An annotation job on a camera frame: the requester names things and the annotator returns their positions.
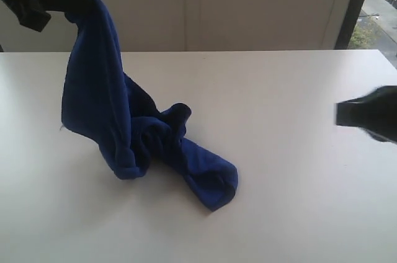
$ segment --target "white tabletop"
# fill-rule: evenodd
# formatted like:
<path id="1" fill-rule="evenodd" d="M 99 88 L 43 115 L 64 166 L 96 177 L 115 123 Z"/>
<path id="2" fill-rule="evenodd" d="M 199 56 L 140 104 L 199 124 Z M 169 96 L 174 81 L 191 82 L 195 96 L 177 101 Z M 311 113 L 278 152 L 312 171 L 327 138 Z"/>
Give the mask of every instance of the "white tabletop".
<path id="1" fill-rule="evenodd" d="M 336 102 L 397 84 L 380 52 L 124 54 L 239 169 L 211 214 L 164 165 L 120 181 L 60 130 L 67 54 L 0 54 L 0 262 L 396 262 L 397 146 L 334 125 Z"/>

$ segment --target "crumpled fabric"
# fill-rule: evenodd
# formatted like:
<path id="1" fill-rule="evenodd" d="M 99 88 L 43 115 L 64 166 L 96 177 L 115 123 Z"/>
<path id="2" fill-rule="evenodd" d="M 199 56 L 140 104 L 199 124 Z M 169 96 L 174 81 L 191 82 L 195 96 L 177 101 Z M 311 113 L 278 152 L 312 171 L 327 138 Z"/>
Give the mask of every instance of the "crumpled fabric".
<path id="1" fill-rule="evenodd" d="M 188 106 L 160 112 L 123 72 L 117 32 L 104 3 L 93 0 L 88 15 L 66 18 L 78 26 L 78 36 L 65 77 L 63 125 L 94 140 L 119 179 L 143 177 L 151 160 L 160 159 L 211 211 L 229 203 L 238 186 L 237 169 L 184 138 L 192 113 Z"/>

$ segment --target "blue cloth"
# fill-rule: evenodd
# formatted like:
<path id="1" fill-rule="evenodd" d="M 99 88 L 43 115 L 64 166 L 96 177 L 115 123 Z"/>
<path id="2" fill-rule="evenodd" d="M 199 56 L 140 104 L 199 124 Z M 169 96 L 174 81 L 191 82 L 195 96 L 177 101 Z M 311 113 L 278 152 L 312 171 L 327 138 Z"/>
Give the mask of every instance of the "blue cloth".
<path id="1" fill-rule="evenodd" d="M 156 158 L 182 175 L 207 208 L 226 205 L 238 186 L 236 168 L 184 138 L 188 106 L 176 104 L 159 112 L 153 99 L 124 74 L 112 18 L 101 0 L 93 1 L 84 17 L 66 14 L 77 24 L 78 37 L 65 78 L 63 125 L 94 140 L 120 179 L 144 176 Z"/>

